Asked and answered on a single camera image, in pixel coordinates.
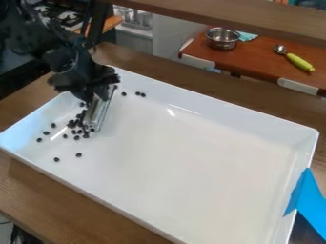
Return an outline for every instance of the wooden table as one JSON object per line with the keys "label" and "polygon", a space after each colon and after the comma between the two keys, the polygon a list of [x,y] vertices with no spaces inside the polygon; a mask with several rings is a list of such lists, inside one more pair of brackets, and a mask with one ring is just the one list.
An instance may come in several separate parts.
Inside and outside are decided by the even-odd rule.
{"label": "wooden table", "polygon": [[[320,138],[312,168],[321,190],[326,193],[324,101],[273,84],[242,81],[112,44],[99,45],[93,58],[101,64],[138,72],[318,129]],[[45,82],[48,77],[0,102],[0,131],[56,96]],[[0,152],[0,212],[21,228],[50,243],[170,243],[3,152]],[[295,230],[293,243],[323,243],[304,221],[298,223],[297,228],[299,231]]]}
{"label": "wooden table", "polygon": [[[284,45],[294,53],[314,65],[316,71],[309,74],[290,63],[285,56],[273,51],[275,44]],[[217,69],[230,71],[252,78],[277,83],[285,78],[315,87],[320,95],[326,95],[326,49],[306,46],[273,37],[258,36],[250,42],[238,42],[232,51],[216,51],[206,45],[205,31],[184,48],[179,57],[196,57],[214,62]]]}

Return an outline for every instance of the metal bowl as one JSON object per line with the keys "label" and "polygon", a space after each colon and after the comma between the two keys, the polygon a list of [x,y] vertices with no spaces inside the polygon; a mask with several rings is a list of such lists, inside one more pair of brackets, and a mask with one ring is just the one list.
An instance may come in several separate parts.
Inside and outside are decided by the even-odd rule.
{"label": "metal bowl", "polygon": [[211,28],[206,31],[207,45],[215,50],[227,51],[235,49],[240,34],[233,30]]}

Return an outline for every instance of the orange wooden surface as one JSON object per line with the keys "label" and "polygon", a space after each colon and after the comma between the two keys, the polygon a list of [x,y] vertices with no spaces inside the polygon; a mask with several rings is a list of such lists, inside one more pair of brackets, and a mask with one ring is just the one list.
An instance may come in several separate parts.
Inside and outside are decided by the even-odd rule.
{"label": "orange wooden surface", "polygon": [[[122,23],[122,16],[120,15],[115,15],[115,16],[112,16],[110,18],[108,18],[105,23],[104,23],[104,27],[103,27],[103,33],[113,29],[114,27],[116,27],[117,25],[119,25],[120,23]],[[89,30],[90,30],[90,25],[87,26],[86,28],[86,36],[88,35],[89,33]]]}
{"label": "orange wooden surface", "polygon": [[[316,71],[309,74],[298,69],[285,56],[273,52],[275,44],[285,45],[289,53],[302,57],[311,63]],[[276,82],[278,78],[283,77],[326,90],[326,49],[258,36],[250,42],[239,41],[235,50],[216,51],[207,47],[203,31],[182,53],[214,61],[218,69],[252,78]]]}

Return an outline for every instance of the white tray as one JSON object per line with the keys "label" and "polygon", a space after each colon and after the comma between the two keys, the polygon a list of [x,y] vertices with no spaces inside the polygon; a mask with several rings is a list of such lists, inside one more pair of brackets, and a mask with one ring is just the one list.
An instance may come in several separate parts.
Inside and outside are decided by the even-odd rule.
{"label": "white tray", "polygon": [[296,212],[283,214],[318,132],[116,70],[101,133],[72,139],[81,109],[63,93],[3,132],[1,148],[172,242],[288,243]]}

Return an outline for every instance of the blue cloth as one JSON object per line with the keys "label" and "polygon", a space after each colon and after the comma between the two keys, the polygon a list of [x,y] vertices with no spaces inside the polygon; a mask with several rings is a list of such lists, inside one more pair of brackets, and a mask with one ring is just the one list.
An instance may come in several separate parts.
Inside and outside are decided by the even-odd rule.
{"label": "blue cloth", "polygon": [[238,31],[238,33],[240,34],[240,41],[243,41],[243,42],[249,42],[258,37],[257,34],[251,34],[251,33],[242,32],[242,31]]}
{"label": "blue cloth", "polygon": [[285,215],[294,209],[297,209],[326,240],[326,199],[310,169],[306,169],[298,180]]}

